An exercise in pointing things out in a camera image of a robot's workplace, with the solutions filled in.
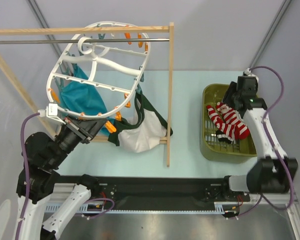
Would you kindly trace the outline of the red white striped sock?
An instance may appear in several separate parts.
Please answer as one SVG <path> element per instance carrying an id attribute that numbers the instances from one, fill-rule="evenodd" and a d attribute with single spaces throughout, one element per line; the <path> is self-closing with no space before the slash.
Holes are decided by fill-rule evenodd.
<path id="1" fill-rule="evenodd" d="M 224 130 L 224 133 L 227 136 L 234 140 L 243 140 L 249 136 L 250 131 L 247 125 L 241 121 L 239 113 L 235 109 L 223 102 L 218 102 L 216 104 L 216 109 L 221 114 L 224 123 L 227 124 L 227 127 L 232 128 L 230 132 Z"/>

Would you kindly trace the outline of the green and white garment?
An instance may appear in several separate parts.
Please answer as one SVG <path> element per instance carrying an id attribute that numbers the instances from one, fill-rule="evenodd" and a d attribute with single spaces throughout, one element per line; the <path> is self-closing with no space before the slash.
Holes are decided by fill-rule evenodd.
<path id="1" fill-rule="evenodd" d="M 116 131 L 107 141 L 133 153 L 149 151 L 168 135 L 168 122 L 142 94 L 134 95 L 134 116 L 114 121 Z"/>

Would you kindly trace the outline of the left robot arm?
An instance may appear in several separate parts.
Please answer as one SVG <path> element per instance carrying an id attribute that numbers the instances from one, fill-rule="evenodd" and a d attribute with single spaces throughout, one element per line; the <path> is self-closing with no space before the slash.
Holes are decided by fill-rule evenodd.
<path id="1" fill-rule="evenodd" d="M 99 180 L 84 174 L 73 187 L 59 209 L 43 220 L 55 184 L 60 178 L 57 170 L 61 163 L 79 144 L 88 144 L 102 129 L 107 120 L 64 118 L 60 132 L 51 138 L 36 132 L 25 138 L 25 126 L 34 114 L 21 125 L 20 142 L 23 170 L 18 176 L 18 219 L 14 232 L 16 240 L 58 240 L 80 206 L 100 196 Z"/>

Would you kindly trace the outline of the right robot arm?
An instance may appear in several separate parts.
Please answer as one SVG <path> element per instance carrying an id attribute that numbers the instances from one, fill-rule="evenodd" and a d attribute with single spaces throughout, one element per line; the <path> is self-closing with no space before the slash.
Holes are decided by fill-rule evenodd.
<path id="1" fill-rule="evenodd" d="M 298 162 L 281 147 L 269 120 L 269 108 L 257 96 L 258 78 L 252 74 L 237 78 L 232 95 L 235 110 L 247 125 L 257 154 L 255 165 L 245 175 L 231 175 L 220 188 L 221 196 L 232 201 L 239 192 L 285 194 L 291 190 Z"/>

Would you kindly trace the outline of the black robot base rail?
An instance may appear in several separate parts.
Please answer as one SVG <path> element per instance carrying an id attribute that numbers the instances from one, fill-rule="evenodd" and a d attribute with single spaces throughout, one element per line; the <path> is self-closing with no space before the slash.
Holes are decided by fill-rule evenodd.
<path id="1" fill-rule="evenodd" d="M 98 196 L 112 199 L 119 211 L 208 211 L 216 202 L 238 206 L 241 192 L 223 178 L 98 177 Z"/>

